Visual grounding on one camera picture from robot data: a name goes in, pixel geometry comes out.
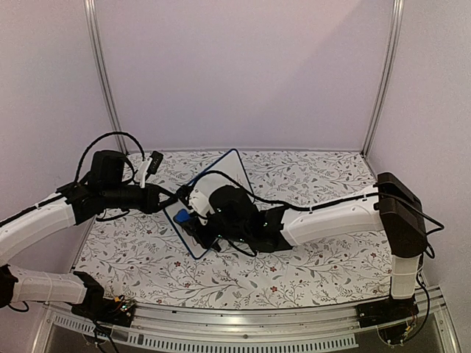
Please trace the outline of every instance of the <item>vent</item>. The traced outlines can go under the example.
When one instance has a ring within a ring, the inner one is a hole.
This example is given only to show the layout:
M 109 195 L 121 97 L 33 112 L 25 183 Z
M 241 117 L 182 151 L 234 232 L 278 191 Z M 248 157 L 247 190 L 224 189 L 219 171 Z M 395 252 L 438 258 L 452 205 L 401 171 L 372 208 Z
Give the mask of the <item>vent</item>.
M 55 313 L 54 324 L 82 333 L 93 335 L 95 326 L 84 318 L 71 317 Z M 342 349 L 358 347 L 354 335 L 335 338 L 304 340 L 298 343 L 202 343 L 189 340 L 162 338 L 145 333 L 129 332 L 127 340 L 114 338 L 116 343 L 135 346 L 159 352 L 180 353 L 311 353 L 336 352 Z

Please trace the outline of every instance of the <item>floral pattern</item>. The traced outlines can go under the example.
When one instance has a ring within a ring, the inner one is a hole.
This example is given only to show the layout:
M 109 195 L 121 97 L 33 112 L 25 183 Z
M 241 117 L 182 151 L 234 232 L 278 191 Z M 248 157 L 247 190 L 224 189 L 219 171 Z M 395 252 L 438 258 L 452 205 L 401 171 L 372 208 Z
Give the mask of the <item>floral pattern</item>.
M 149 182 L 175 191 L 222 154 L 166 152 Z M 243 151 L 241 158 L 256 194 L 300 205 L 344 196 L 374 181 L 358 153 Z M 138 163 L 140 155 L 130 159 Z M 109 210 L 107 216 L 118 212 Z M 221 244 L 222 252 L 195 261 L 163 213 L 132 211 L 94 224 L 76 269 L 91 274 L 109 296 L 186 307 L 307 307 L 389 291 L 391 258 L 382 232 L 323 238 L 255 258 Z

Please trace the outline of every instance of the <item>wall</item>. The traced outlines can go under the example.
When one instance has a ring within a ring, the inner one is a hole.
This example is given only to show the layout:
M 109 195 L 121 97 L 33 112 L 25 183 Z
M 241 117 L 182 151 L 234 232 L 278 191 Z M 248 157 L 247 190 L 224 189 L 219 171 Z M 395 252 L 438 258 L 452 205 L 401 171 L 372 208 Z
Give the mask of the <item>wall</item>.
M 361 149 L 393 1 L 96 3 L 123 129 L 147 149 Z
M 71 181 L 85 147 L 110 126 L 82 1 L 0 1 L 0 48 L 3 219 Z M 83 227 L 57 233 L 11 263 L 68 271 L 82 235 Z M 39 315 L 37 306 L 1 309 L 0 352 L 28 352 Z
M 406 1 L 391 84 L 370 156 L 445 223 L 431 235 L 438 282 L 471 352 L 471 2 Z

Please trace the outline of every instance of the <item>leaf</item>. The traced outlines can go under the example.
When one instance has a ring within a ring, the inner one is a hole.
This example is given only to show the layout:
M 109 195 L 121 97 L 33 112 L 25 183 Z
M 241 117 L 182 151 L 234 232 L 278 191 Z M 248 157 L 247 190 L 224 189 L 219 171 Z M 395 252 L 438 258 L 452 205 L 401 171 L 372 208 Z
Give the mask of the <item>leaf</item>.
M 214 299 L 214 301 L 220 299 L 223 294 L 224 294 L 224 293 L 222 292 L 222 290 L 220 290 L 220 291 L 216 294 L 216 299 Z

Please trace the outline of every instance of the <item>blue border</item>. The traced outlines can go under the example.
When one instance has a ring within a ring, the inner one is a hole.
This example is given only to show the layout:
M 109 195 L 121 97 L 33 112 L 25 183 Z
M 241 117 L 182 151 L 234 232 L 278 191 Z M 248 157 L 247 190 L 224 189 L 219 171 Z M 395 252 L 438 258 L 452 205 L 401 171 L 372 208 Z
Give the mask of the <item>blue border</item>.
M 241 162 L 241 165 L 242 165 L 242 170 L 244 171 L 244 174 L 245 174 L 245 178 L 247 179 L 248 183 L 249 183 L 249 187 L 250 187 L 250 191 L 253 192 L 253 189 L 252 189 L 252 184 L 250 184 L 250 180 L 249 180 L 249 177 L 247 175 L 247 171 L 245 170 L 245 167 L 244 167 L 244 164 L 242 163 L 242 159 L 241 159 L 241 155 L 238 153 L 238 150 L 237 149 L 230 149 L 229 151 L 227 151 L 226 153 L 224 153 L 220 158 L 218 158 L 217 160 L 215 160 L 213 163 L 211 163 L 208 167 L 206 167 L 205 169 L 203 169 L 201 172 L 199 172 L 197 175 L 195 175 L 193 177 L 193 179 L 191 179 L 189 182 L 186 183 L 186 185 L 188 186 L 191 186 L 194 182 L 194 180 L 196 179 L 197 176 L 199 176 L 200 174 L 208 171 L 210 168 L 214 167 L 218 162 L 220 162 L 224 157 L 226 157 L 229 153 L 231 153 L 232 151 L 235 151 L 237 153 L 237 157 L 238 157 L 238 160 Z M 194 258 L 195 260 L 199 260 L 201 259 L 202 257 L 204 257 L 211 249 L 207 249 L 200 257 L 195 257 L 193 255 L 193 252 L 191 252 L 190 248 L 188 247 L 188 245 L 186 245 L 186 242 L 183 240 L 183 237 L 182 235 L 180 234 L 180 232 L 178 231 L 178 229 L 174 226 L 174 222 L 170 219 L 169 217 L 169 214 L 167 213 L 166 209 L 163 209 L 163 213 L 165 214 L 165 216 L 167 217 L 167 219 L 169 220 L 172 228 L 174 229 L 174 231 L 177 233 L 178 237 L 180 238 L 180 240 L 182 241 L 182 243 L 185 245 L 186 249 L 188 250 L 188 253 L 191 255 L 192 258 Z

